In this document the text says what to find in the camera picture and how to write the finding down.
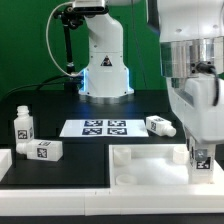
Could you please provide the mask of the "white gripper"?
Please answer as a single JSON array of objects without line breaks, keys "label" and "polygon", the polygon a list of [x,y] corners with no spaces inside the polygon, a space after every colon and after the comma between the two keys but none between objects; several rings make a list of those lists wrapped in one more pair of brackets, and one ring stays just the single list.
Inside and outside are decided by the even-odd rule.
[{"label": "white gripper", "polygon": [[[168,96],[173,113],[199,143],[224,143],[224,80],[219,80],[219,100],[215,98],[215,81],[210,75],[200,74],[188,78],[182,88],[173,88],[171,80],[166,79]],[[206,161],[207,149],[197,149],[195,160]]]}]

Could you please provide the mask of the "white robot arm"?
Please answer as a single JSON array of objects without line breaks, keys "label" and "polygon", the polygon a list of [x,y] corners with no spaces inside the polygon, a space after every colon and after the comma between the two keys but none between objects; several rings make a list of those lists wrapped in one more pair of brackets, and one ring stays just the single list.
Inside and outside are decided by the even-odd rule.
[{"label": "white robot arm", "polygon": [[[131,0],[84,0],[89,64],[80,93],[92,99],[130,94],[123,63],[123,28],[112,5]],[[208,162],[224,143],[224,0],[146,0],[159,34],[162,75],[171,109],[183,124],[190,160]]]}]

